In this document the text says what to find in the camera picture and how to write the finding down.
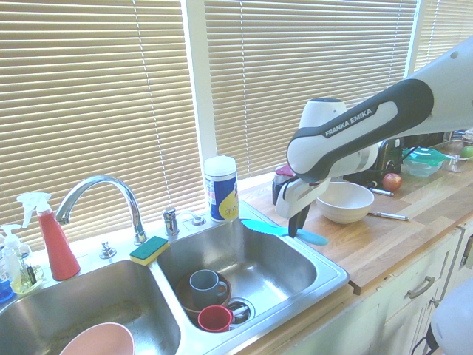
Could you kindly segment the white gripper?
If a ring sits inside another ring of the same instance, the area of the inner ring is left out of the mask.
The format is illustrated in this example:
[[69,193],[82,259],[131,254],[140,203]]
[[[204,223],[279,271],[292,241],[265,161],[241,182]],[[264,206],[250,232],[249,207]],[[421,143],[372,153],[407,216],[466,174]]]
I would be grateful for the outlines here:
[[280,217],[289,219],[288,234],[290,237],[295,237],[298,229],[304,227],[310,211],[310,204],[325,193],[329,183],[329,179],[318,183],[307,183],[297,178],[281,188],[276,202],[276,213]]

